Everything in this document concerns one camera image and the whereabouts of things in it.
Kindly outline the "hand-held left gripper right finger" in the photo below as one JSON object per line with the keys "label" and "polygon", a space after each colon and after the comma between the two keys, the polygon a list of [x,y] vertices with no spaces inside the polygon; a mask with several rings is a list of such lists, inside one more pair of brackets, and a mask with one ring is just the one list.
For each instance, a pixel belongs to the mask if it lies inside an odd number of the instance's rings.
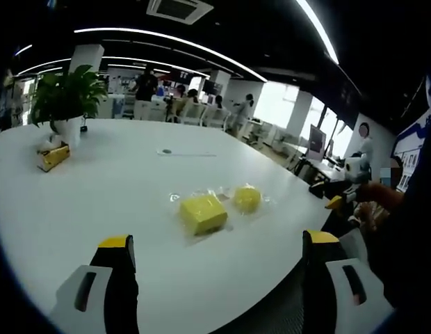
{"label": "hand-held left gripper right finger", "polygon": [[343,235],[305,230],[303,333],[378,333],[394,309],[368,265],[360,230]]}

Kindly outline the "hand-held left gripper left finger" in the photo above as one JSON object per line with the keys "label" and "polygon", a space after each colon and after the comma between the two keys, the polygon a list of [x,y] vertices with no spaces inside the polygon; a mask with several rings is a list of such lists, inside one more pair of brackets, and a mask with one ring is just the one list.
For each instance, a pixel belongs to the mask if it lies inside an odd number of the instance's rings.
{"label": "hand-held left gripper left finger", "polygon": [[56,292],[49,319],[59,333],[138,333],[133,236],[103,240]]}

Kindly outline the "person's right hand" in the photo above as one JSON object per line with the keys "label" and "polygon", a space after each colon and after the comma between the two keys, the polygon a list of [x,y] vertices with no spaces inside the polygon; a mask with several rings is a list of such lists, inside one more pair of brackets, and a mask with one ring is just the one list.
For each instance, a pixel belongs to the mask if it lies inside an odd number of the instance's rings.
{"label": "person's right hand", "polygon": [[389,186],[376,182],[362,184],[356,190],[357,206],[348,220],[365,232],[374,232],[402,203],[403,198],[404,193]]}

